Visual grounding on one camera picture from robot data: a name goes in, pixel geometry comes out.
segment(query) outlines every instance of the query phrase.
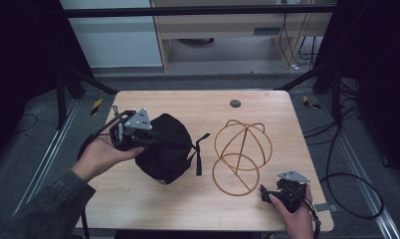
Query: wall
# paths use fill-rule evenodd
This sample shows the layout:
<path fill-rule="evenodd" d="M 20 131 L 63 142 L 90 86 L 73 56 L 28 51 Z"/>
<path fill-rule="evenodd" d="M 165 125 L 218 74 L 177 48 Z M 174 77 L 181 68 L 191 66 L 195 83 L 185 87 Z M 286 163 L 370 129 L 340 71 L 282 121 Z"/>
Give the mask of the wall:
<path fill-rule="evenodd" d="M 61 0 L 64 9 L 150 7 L 148 0 Z M 70 23 L 93 69 L 162 67 L 152 17 L 76 18 Z"/>

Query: light wood tabletop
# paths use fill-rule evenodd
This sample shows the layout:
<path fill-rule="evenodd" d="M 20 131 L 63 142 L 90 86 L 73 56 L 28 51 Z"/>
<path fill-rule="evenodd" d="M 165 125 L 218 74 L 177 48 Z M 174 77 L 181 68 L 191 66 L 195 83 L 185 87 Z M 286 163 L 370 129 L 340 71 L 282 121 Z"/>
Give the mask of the light wood tabletop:
<path fill-rule="evenodd" d="M 238 100 L 241 106 L 231 107 L 232 100 Z M 162 185 L 149 177 L 134 160 L 119 163 L 93 179 L 90 185 L 97 193 L 87 206 L 90 228 L 284 231 L 277 210 L 272 204 L 262 201 L 260 184 L 268 190 L 277 190 L 278 173 L 290 170 L 299 172 L 311 181 L 313 204 L 325 202 L 287 92 L 119 92 L 113 105 L 118 106 L 120 112 L 146 108 L 150 120 L 162 114 L 170 114 L 187 127 L 194 143 L 206 132 L 211 135 L 200 142 L 203 164 L 201 176 L 196 176 L 194 158 L 191 167 L 168 185 Z M 219 133 L 229 120 L 246 124 L 262 123 L 271 142 L 260 133 L 255 133 L 263 147 L 261 151 L 254 138 L 247 137 L 243 154 L 252 158 L 257 166 L 263 164 L 263 155 L 267 157 L 272 150 L 269 162 L 258 172 L 240 170 L 247 187 L 233 170 L 219 160 L 218 153 L 223 151 L 234 133 L 240 129 L 235 125 Z M 234 142 L 226 152 L 237 150 L 240 152 L 240 145 Z M 247 164 L 241 163 L 242 166 L 250 168 L 250 161 L 244 161 Z M 218 184 L 229 192 L 242 193 L 248 187 L 251 187 L 252 192 L 244 196 L 229 195 L 217 186 L 213 173 Z M 318 212 L 317 215 L 322 223 L 321 231 L 333 228 L 328 211 Z"/>

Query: sleeve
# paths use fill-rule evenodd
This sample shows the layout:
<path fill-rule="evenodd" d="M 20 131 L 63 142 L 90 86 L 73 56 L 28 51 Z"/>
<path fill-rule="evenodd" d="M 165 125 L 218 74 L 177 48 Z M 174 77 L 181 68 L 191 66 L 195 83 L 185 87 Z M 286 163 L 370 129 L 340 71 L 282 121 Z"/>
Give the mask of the sleeve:
<path fill-rule="evenodd" d="M 69 170 L 6 221 L 0 238 L 69 238 L 95 192 Z"/>

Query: hand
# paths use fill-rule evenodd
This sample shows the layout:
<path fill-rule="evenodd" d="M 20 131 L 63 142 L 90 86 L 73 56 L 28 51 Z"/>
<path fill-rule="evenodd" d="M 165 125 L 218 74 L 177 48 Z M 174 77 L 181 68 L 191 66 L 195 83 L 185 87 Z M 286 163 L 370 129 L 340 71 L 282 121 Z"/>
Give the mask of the hand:
<path fill-rule="evenodd" d="M 308 198 L 309 203 L 312 202 L 309 185 L 306 187 L 305 197 Z M 276 196 L 272 196 L 271 194 L 271 200 L 281 214 L 288 235 L 291 239 L 311 239 L 313 237 L 312 219 L 311 215 L 309 214 L 308 208 L 305 205 L 302 205 L 296 212 L 290 213 L 289 211 L 287 211 L 284 204 L 280 201 L 279 198 L 277 198 Z"/>
<path fill-rule="evenodd" d="M 106 172 L 115 164 L 133 159 L 144 151 L 143 147 L 120 151 L 113 147 L 108 135 L 99 135 L 86 147 L 71 171 L 85 182 Z"/>

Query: black bag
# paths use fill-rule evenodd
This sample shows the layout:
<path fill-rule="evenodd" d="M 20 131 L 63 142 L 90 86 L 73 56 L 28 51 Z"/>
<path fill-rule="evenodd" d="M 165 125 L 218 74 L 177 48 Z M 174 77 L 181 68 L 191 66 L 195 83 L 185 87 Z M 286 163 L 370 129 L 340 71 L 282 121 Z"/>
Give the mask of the black bag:
<path fill-rule="evenodd" d="M 197 175 L 201 175 L 200 140 L 208 137 L 206 133 L 194 146 L 190 134 L 178 119 L 163 114 L 151 121 L 157 133 L 155 143 L 135 158 L 135 163 L 146 174 L 162 184 L 169 184 L 181 176 L 190 166 L 197 153 Z M 194 148 L 196 151 L 188 157 Z"/>

